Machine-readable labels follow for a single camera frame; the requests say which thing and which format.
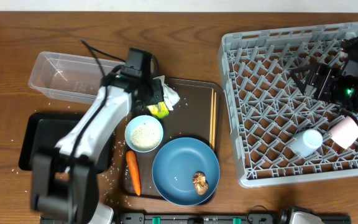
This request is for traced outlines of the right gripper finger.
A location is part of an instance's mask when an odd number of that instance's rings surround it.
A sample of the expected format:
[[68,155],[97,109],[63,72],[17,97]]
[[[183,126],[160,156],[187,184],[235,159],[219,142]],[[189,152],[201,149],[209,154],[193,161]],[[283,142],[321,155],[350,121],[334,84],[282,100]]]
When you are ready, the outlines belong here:
[[291,79],[295,82],[300,92],[304,93],[306,89],[306,85],[297,77],[296,73],[291,73],[290,76]]
[[301,72],[306,72],[308,70],[311,69],[311,65],[305,65],[302,67],[298,67],[298,68],[294,68],[290,71],[291,74],[296,74],[296,73],[301,73]]

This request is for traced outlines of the green yellow snack wrapper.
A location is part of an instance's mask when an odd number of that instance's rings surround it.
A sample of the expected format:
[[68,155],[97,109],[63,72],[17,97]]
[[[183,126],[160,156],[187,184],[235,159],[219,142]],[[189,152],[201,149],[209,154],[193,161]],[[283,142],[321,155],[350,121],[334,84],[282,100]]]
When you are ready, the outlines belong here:
[[158,119],[163,119],[169,115],[169,110],[163,101],[158,102],[156,105],[149,105],[147,106],[147,109],[150,111],[152,116]]

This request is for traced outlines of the white napkin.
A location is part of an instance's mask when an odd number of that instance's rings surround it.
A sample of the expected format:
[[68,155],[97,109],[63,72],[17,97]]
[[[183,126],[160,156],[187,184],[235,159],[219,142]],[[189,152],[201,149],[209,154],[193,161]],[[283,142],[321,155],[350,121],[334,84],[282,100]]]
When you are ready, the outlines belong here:
[[173,107],[179,102],[180,97],[178,95],[178,93],[170,88],[166,83],[165,83],[165,76],[159,76],[157,77],[162,84],[162,88],[163,88],[163,100],[165,105],[167,106],[169,111],[173,111]]

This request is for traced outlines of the light blue cup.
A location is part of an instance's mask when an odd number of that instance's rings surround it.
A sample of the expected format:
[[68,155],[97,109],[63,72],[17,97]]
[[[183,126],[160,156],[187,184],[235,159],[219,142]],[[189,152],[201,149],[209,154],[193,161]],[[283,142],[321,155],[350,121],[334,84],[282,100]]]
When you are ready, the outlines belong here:
[[323,136],[315,129],[297,133],[292,139],[288,147],[300,157],[307,157],[314,153],[323,143]]

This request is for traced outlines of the pink cup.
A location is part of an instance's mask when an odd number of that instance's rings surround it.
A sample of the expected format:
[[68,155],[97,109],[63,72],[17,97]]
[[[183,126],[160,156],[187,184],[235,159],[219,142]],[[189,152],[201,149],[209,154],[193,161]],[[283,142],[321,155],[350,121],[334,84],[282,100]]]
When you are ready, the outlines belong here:
[[358,125],[350,116],[347,116],[333,126],[328,134],[337,145],[347,149],[358,138]]

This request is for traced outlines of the orange carrot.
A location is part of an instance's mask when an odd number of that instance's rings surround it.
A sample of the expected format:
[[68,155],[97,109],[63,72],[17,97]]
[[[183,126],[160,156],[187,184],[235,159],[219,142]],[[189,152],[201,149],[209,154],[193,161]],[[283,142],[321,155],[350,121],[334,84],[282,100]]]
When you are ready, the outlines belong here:
[[126,162],[129,168],[129,172],[132,179],[132,184],[135,190],[136,195],[141,195],[141,183],[140,183],[140,174],[139,167],[137,163],[137,158],[134,151],[126,152]]

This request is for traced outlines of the large blue plate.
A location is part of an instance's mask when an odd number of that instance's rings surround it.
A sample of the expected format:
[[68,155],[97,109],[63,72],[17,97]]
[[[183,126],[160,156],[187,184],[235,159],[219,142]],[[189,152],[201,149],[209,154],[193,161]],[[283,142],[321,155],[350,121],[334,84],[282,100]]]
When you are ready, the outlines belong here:
[[[206,176],[208,189],[199,195],[193,185],[197,172]],[[167,201],[180,206],[207,203],[220,179],[220,167],[214,151],[195,138],[178,138],[166,143],[155,156],[152,166],[155,188]]]

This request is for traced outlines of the brown mushroom scrap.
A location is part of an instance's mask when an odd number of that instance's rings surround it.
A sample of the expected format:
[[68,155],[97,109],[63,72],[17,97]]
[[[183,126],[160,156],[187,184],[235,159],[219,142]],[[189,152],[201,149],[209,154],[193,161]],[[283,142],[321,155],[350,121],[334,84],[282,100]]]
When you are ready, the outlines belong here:
[[198,195],[204,195],[209,189],[206,176],[202,172],[196,172],[193,176],[193,185]]

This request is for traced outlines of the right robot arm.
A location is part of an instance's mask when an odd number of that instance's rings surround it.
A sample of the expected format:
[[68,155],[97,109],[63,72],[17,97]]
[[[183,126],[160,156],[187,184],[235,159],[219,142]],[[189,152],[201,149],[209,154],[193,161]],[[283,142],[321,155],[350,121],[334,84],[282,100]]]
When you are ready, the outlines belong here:
[[311,63],[294,68],[290,76],[302,94],[314,99],[341,106],[348,112],[358,113],[358,77],[345,75],[346,67],[352,62],[358,64],[358,37],[341,42],[345,65],[334,68],[323,63]]

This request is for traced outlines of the grey plastic dishwasher rack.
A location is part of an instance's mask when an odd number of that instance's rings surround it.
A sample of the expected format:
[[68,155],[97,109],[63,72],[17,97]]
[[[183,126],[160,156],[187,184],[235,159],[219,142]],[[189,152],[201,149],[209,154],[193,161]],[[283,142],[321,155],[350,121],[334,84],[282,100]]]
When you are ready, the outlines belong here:
[[[313,62],[340,68],[341,41],[358,22],[225,34],[218,66],[241,187],[264,187],[358,176],[358,138],[347,149],[328,134],[343,119],[339,107],[303,95],[290,70]],[[288,145],[308,129],[323,136],[307,157]]]

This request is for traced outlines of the light blue rice bowl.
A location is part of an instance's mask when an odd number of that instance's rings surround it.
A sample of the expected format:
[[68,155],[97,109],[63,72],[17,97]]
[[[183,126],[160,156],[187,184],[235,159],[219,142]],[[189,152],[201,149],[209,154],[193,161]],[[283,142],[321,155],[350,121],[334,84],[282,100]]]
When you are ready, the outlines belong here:
[[124,137],[132,150],[150,152],[162,142],[163,126],[153,116],[137,116],[127,124]]

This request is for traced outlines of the wooden chopstick right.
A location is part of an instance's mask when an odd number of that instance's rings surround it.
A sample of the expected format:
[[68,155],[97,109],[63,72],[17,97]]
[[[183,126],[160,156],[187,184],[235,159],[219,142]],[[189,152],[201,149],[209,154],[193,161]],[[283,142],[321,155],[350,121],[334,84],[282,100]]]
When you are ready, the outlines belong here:
[[211,131],[211,148],[215,150],[215,131],[216,131],[216,92],[213,91],[213,118],[212,118],[212,131]]

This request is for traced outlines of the wooden chopstick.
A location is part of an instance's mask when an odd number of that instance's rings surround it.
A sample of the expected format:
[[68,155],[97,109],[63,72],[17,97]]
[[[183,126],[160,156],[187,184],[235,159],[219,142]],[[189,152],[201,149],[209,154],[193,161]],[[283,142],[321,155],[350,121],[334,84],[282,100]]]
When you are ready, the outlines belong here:
[[211,89],[210,121],[209,121],[209,146],[213,148],[213,110],[214,110],[214,90]]
[[212,131],[211,131],[211,148],[215,150],[215,131],[216,131],[216,92],[213,91],[213,118],[212,118]]

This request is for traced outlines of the wooden chopstick left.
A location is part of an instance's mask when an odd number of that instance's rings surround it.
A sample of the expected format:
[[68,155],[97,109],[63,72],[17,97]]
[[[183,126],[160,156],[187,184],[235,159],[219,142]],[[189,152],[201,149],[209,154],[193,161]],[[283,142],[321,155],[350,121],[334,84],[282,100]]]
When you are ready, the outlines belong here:
[[211,89],[210,121],[209,121],[209,146],[213,148],[213,110],[214,110],[214,90]]

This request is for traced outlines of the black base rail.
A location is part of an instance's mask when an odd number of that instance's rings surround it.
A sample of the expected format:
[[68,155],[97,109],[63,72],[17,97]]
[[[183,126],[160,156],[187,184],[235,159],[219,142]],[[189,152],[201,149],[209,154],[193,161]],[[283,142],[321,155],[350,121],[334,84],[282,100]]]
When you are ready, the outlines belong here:
[[143,213],[122,213],[113,221],[114,224],[274,224],[278,223],[276,215],[145,215]]

